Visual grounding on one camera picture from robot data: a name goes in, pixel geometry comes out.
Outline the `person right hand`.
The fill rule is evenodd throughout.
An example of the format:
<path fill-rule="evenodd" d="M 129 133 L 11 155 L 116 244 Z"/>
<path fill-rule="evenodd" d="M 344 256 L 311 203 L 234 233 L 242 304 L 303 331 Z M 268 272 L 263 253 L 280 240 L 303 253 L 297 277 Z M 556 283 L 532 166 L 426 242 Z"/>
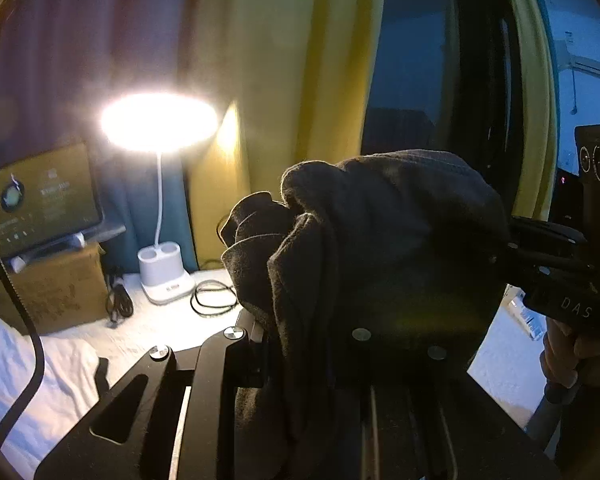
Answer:
<path fill-rule="evenodd" d="M 600 341 L 586 337 L 572 338 L 566 324 L 546 319 L 544 349 L 540 364 L 549 382 L 570 389 L 577 382 L 600 386 Z"/>

